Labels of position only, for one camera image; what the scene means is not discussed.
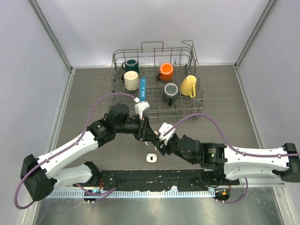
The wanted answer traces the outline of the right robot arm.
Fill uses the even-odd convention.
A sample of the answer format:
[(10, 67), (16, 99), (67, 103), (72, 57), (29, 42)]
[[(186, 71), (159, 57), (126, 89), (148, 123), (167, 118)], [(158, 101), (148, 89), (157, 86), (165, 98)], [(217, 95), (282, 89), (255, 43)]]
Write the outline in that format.
[(174, 154), (192, 165), (212, 170), (211, 178), (217, 185), (241, 178), (279, 177), (283, 182), (300, 181), (300, 158), (292, 143), (274, 149), (231, 148), (174, 134), (168, 142), (159, 140), (153, 145), (161, 155)]

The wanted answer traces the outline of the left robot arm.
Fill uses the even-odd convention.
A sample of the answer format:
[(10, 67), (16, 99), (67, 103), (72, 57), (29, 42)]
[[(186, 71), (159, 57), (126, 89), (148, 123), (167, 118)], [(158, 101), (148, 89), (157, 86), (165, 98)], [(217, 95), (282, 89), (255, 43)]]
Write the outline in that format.
[(100, 181), (100, 171), (92, 162), (73, 168), (66, 166), (114, 140), (118, 133), (131, 134), (138, 141), (157, 141), (158, 137), (151, 129), (148, 117), (143, 115), (149, 106), (146, 101), (137, 103), (135, 114), (130, 116), (128, 105), (118, 103), (73, 140), (39, 157), (32, 154), (26, 156), (20, 178), (32, 200), (38, 202), (53, 190), (67, 185), (82, 183), (95, 187)]

